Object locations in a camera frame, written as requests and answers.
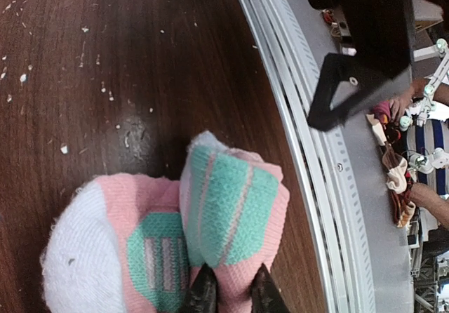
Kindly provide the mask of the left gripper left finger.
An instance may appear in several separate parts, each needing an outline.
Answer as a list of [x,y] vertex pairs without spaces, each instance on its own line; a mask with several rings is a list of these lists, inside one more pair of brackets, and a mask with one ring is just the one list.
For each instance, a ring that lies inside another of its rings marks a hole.
[[203,264],[184,299],[186,313],[217,312],[217,279],[213,269]]

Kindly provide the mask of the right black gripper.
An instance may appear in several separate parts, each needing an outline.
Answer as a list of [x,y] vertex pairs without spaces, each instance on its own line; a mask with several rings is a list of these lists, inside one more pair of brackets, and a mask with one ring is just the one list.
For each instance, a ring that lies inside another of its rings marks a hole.
[[327,132],[410,83],[414,18],[411,0],[308,0],[317,10],[340,8],[356,56],[324,58],[307,123]]

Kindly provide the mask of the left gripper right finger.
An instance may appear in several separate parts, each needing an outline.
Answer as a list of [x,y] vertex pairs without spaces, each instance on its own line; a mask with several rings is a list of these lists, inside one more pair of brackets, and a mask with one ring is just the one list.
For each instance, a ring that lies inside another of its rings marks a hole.
[[289,313],[265,264],[257,271],[250,287],[252,313]]

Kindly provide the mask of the pink patterned sock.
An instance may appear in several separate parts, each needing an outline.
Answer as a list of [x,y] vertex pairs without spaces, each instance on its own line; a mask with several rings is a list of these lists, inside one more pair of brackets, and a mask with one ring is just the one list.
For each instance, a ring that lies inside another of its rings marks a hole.
[[41,255],[43,300],[51,312],[183,312],[207,264],[217,312],[251,312],[289,199],[280,166],[204,131],[179,180],[101,175],[75,193]]

